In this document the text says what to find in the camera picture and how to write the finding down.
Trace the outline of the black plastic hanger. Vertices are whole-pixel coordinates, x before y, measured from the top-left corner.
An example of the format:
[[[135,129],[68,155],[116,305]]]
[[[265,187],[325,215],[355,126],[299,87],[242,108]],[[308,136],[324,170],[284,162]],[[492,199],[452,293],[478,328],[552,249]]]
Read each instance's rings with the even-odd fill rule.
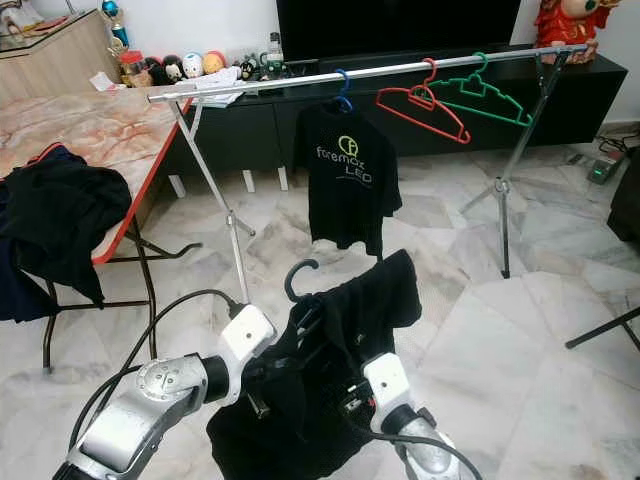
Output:
[[[298,271],[303,269],[319,269],[319,261],[315,259],[305,259],[298,261],[297,264],[293,265],[291,270],[289,270],[288,273],[285,274],[283,291],[285,292],[285,297],[288,298],[288,301],[294,303],[300,302],[301,296],[300,294],[297,294],[296,291],[294,291],[293,282],[294,276],[296,276]]]

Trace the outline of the red plastic hanger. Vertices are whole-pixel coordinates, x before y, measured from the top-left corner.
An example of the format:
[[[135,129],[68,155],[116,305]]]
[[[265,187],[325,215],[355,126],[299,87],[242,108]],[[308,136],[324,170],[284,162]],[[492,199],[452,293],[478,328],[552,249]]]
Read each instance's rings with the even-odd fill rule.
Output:
[[[462,123],[458,116],[451,108],[444,105],[436,99],[435,93],[431,90],[429,84],[436,78],[438,67],[436,61],[431,58],[424,58],[426,64],[429,64],[430,73],[419,84],[415,86],[403,87],[385,87],[376,93],[374,105],[381,110],[406,122],[416,125],[416,127],[425,129],[425,131],[438,134],[445,140],[453,141],[458,145],[468,145],[472,140],[472,134],[465,123]],[[388,104],[388,99],[401,99],[407,101],[407,109],[397,109]],[[439,125],[433,125],[425,122],[424,119],[417,118],[416,113],[442,114],[445,119],[443,128]]]

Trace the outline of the blue plastic hanger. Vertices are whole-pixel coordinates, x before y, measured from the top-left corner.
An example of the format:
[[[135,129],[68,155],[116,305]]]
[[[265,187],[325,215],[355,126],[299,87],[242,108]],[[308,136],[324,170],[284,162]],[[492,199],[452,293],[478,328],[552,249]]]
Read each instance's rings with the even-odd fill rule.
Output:
[[[335,108],[338,109],[339,113],[352,113],[355,110],[355,105],[352,104],[347,96],[349,88],[351,88],[351,78],[349,78],[344,69],[335,69],[335,73],[339,74],[343,81],[343,86],[339,88],[337,96],[334,97]]]

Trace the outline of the green plastic hanger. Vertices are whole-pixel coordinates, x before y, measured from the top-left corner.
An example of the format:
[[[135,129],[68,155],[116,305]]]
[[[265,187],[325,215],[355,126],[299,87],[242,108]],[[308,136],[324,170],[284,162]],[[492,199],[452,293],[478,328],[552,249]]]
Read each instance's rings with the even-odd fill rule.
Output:
[[[476,56],[483,61],[467,76],[433,79],[428,83],[428,87],[438,92],[436,101],[453,110],[529,127],[532,124],[530,111],[515,97],[486,81],[484,73],[489,64],[488,56],[484,52],[476,52]]]

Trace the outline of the black printed T-shirt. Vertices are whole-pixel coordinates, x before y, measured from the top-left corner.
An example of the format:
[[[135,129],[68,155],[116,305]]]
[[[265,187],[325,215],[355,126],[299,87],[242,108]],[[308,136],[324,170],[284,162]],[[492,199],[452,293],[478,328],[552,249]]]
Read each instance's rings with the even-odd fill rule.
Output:
[[[339,250],[361,243],[380,259],[383,220],[402,206],[392,142],[355,110],[314,104],[294,123],[293,166],[308,175],[312,239]]]

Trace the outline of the black television console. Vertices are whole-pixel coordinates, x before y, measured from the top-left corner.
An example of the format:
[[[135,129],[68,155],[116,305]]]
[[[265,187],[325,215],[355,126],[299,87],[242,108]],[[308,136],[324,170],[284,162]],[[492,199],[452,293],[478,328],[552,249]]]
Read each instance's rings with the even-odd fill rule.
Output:
[[[538,60],[490,61],[485,81],[515,97],[526,110],[540,99]],[[347,93],[358,114],[370,120],[396,147],[398,155],[458,154],[476,150],[512,150],[524,133],[515,124],[460,111],[470,131],[470,143],[457,143],[389,113],[375,104],[381,88],[408,88],[426,72],[352,79]],[[603,55],[589,64],[567,65],[545,105],[530,140],[531,146],[576,145],[594,140],[605,123],[625,81],[640,79],[640,70],[627,70]],[[298,113],[311,105],[332,101],[342,81],[287,88],[278,95],[246,95],[229,108],[206,108],[195,133],[207,169],[238,177],[243,170],[274,170],[293,163]]]

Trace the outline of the black tripod leg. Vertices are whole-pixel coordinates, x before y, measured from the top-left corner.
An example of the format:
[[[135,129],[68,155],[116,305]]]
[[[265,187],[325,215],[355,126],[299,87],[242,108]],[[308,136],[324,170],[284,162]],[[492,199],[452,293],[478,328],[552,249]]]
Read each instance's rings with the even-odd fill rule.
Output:
[[[604,323],[600,326],[595,326],[594,329],[589,330],[589,332],[585,332],[584,334],[577,335],[577,337],[567,340],[564,343],[564,348],[573,349],[581,346],[582,343],[588,342],[588,340],[595,339],[600,337],[605,333],[611,332],[614,329],[621,329],[623,333],[625,333],[628,339],[631,340],[631,343],[634,344],[637,351],[640,351],[640,335],[636,333],[636,330],[630,326],[632,320],[636,320],[637,317],[640,317],[640,307],[632,308],[632,310],[627,311],[626,314],[616,317],[608,323]]]

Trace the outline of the metal clothes rack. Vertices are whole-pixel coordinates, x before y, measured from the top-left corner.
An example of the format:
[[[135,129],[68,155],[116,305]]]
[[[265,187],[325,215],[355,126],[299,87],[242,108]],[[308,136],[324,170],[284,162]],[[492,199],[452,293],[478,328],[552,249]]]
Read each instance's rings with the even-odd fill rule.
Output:
[[[515,61],[522,59],[532,59],[536,64],[541,64],[541,59],[543,59],[544,56],[552,55],[554,58],[553,68],[550,69],[549,76],[539,77],[540,99],[539,104],[536,105],[535,113],[532,114],[532,124],[525,129],[524,133],[522,133],[521,140],[517,142],[515,152],[513,152],[513,156],[511,157],[511,159],[509,159],[506,169],[504,169],[504,174],[508,175],[509,173],[511,173],[512,169],[515,168],[517,161],[520,160],[520,156],[524,154],[527,143],[529,143],[532,138],[532,133],[534,133],[535,131],[536,123],[538,123],[538,119],[540,118],[541,113],[543,113],[543,111],[545,110],[545,105],[547,105],[550,93],[552,93],[554,87],[556,87],[556,83],[559,77],[561,77],[561,72],[563,70],[564,64],[567,63],[567,59],[570,58],[570,55],[573,54],[573,52],[584,52],[586,49],[588,49],[588,46],[586,45],[564,45],[535,47],[535,49],[485,54],[486,56],[488,56],[489,64],[498,63],[498,61]],[[438,67],[438,70],[440,70],[443,67],[466,67],[466,65],[481,65],[481,61],[483,60],[481,60],[479,56],[476,56],[475,54],[470,56],[463,56],[463,58],[448,58],[435,61],[436,67]],[[352,70],[352,72],[347,73],[349,78],[351,78],[351,81],[355,81],[355,79],[364,78],[401,76],[401,74],[420,72],[420,70],[421,72],[429,74],[429,64],[426,64],[425,61],[416,61],[416,63],[389,65],[389,67],[375,67],[369,69]],[[183,138],[184,140],[186,140],[189,150],[191,150],[193,154],[195,165],[198,169],[201,170],[202,175],[204,175],[207,186],[210,187],[215,200],[219,202],[221,209],[225,211],[225,224],[228,225],[230,244],[232,244],[233,248],[234,266],[236,266],[237,280],[239,283],[239,289],[241,289],[242,301],[244,303],[250,303],[252,301],[252,298],[250,285],[248,285],[246,269],[244,269],[243,250],[241,248],[241,242],[239,242],[239,233],[243,232],[246,233],[247,236],[255,237],[257,232],[255,229],[251,228],[250,225],[244,223],[242,219],[239,219],[238,215],[236,214],[236,210],[232,209],[228,202],[225,201],[224,195],[223,193],[221,193],[218,183],[215,182],[214,174],[210,172],[209,166],[207,166],[207,164],[205,163],[204,154],[202,154],[200,146],[197,146],[195,137],[198,128],[196,127],[195,123],[198,119],[201,118],[201,108],[196,108],[196,114],[193,115],[193,119],[191,120],[191,122],[187,122],[186,118],[184,118],[183,102],[186,100],[197,99],[197,97],[202,97],[205,95],[216,95],[216,93],[244,93],[251,91],[260,92],[262,90],[288,90],[288,88],[298,88],[306,86],[306,84],[324,84],[332,82],[343,83],[342,77],[340,77],[339,74],[333,72],[326,74],[316,74],[316,76],[301,76],[288,79],[270,79],[270,81],[247,82],[244,84],[238,84],[238,86],[210,88],[210,90],[196,90],[196,88],[193,87],[192,84],[178,84],[178,86],[175,87],[173,91],[151,93],[151,95],[147,96],[147,101],[151,102],[151,104],[160,102],[160,104],[169,106],[169,108],[172,109],[173,114],[175,115],[175,123],[178,124],[179,131],[183,134]]]

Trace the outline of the orange red plush toy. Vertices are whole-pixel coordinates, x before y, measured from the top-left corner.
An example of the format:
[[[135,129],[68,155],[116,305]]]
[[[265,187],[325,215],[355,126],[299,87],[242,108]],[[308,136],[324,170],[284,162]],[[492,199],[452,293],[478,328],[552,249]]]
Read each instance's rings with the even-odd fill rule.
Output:
[[[206,51],[202,58],[202,68],[205,74],[214,74],[228,67],[228,60],[223,52],[218,50]]]

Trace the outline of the white blue plush toy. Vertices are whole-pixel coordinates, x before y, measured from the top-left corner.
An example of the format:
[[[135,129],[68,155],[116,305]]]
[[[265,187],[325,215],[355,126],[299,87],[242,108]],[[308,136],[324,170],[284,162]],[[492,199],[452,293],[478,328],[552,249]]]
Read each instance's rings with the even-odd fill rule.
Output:
[[[205,76],[204,56],[198,52],[187,52],[180,59],[180,69],[184,78],[193,79]]]

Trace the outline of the marble folding table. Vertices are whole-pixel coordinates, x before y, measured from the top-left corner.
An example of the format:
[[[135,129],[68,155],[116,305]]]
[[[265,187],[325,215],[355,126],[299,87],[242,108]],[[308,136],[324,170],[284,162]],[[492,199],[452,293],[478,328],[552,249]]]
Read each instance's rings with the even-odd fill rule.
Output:
[[[91,166],[123,174],[132,195],[131,209],[93,251],[96,273],[97,266],[114,260],[116,246],[124,237],[136,244],[134,260],[141,268],[152,260],[169,259],[169,252],[142,238],[136,219],[141,198],[173,140],[177,122],[169,106],[148,102],[146,90],[120,90],[20,100],[6,106],[1,116],[0,180],[54,143],[67,146]],[[0,211],[4,197],[0,186]],[[61,284],[36,275],[31,279],[58,302],[60,312],[64,310],[56,293]],[[58,315],[38,319],[54,328]]]

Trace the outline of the red lidded jar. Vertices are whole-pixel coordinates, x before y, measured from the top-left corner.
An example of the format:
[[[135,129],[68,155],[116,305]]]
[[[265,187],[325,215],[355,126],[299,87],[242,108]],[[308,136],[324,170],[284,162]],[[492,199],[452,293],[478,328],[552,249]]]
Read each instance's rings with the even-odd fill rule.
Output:
[[[151,78],[141,51],[127,50],[120,52],[118,56],[120,70],[122,70],[122,82],[125,86],[138,88],[150,87]]]

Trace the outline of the dark sofa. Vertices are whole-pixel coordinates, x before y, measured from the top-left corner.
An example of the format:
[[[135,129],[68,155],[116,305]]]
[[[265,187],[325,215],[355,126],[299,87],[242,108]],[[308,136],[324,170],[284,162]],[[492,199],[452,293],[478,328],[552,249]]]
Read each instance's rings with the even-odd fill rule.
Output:
[[[623,242],[640,242],[640,145],[631,147],[627,165],[605,224]]]

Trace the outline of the black flat television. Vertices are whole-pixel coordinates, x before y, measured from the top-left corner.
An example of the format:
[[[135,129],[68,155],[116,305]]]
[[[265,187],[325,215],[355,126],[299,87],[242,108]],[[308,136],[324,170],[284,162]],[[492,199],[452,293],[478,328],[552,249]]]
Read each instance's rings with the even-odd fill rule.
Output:
[[[521,0],[276,0],[288,61],[507,44]]]

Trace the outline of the wooden sideboard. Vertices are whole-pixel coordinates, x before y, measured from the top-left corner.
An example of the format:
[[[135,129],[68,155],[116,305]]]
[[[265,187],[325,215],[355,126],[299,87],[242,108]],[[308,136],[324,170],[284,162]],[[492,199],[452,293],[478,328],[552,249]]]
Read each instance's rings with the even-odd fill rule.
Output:
[[[78,13],[41,37],[4,35],[0,42],[0,105],[95,91],[91,82],[105,74],[119,84],[119,64],[109,52],[105,15]]]

